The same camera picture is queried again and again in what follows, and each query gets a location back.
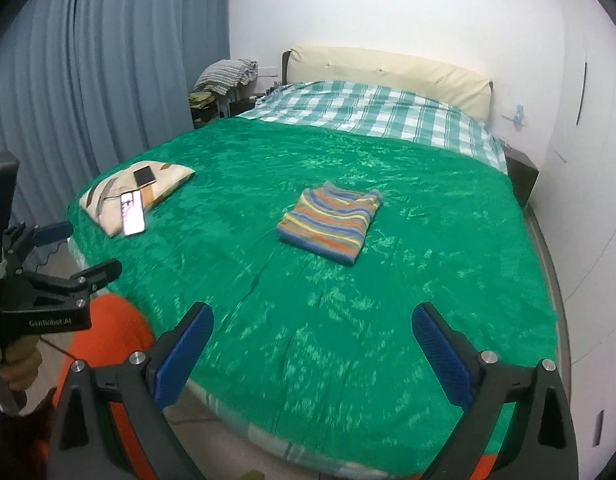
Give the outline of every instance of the metal screw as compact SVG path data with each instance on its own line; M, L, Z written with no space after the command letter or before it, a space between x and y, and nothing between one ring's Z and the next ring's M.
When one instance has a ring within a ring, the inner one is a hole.
M556 370L556 365L554 364L554 361L552 359L543 359L543 361L541 361L541 364L549 372L553 372L554 370Z
M128 361L133 365L140 365L146 361L146 354L143 352L133 352L130 354L130 357L128 357Z
M77 359L76 361L73 361L72 364L70 365L70 369L75 373L79 373L85 367L86 367L86 364L81 359Z
M484 350L481 352L481 360L489 365L493 365L499 361L499 357L491 350Z

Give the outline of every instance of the headboard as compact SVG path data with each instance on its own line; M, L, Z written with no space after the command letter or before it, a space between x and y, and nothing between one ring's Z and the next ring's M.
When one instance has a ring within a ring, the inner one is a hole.
M343 79L415 92L487 121L492 80L422 57L348 47L295 46L281 58L283 84Z

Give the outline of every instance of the floor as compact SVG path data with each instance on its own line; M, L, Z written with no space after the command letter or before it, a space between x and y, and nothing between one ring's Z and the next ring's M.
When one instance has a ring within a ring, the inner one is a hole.
M550 296L559 319L559 362L568 364L560 367L560 370L569 397L569 348L563 304L539 226L532 211L529 210L527 213L528 232L540 256ZM63 244L39 272L68 277L78 270L67 250L67 245ZM46 335L44 339L60 349L67 349L72 335ZM44 341L40 342L39 348L44 362L37 381L28 390L29 401L25 408L26 412L33 409L48 390L56 385L64 361L64 355ZM178 403L166 409L165 416L184 449L208 480L237 480L251 470L264 473L266 480L334 480L331 476L291 465L243 440L206 409L189 390L183 392Z

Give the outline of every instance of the phone screen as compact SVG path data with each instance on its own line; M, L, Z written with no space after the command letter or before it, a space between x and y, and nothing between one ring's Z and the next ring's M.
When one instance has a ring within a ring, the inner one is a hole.
M143 233L146 230L141 191L130 191L121 195L121 221L126 236Z
M152 184L156 180L150 166L139 168L139 170L136 170L133 173L134 181L137 183L137 187L148 186L148 184Z

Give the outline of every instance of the orange cloth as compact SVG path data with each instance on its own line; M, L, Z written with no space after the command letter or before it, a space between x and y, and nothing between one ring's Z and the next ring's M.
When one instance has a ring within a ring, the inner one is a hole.
M476 469L470 480L484 480L488 478L490 471L492 471L492 466L494 465L494 460L496 460L496 455L483 455L481 460L478 461ZM418 480L422 475L413 476L410 480Z
M75 332L67 352L87 361L91 367L118 364L137 350L147 350L154 343L154 336L142 314L127 300L116 294L103 294L90 303L89 330ZM56 407L62 387L72 363L66 358L53 397ZM110 404L117 431L124 443L128 458L136 475L142 480L156 480L156 476L139 445L122 404ZM48 443L42 443L40 452L48 457Z

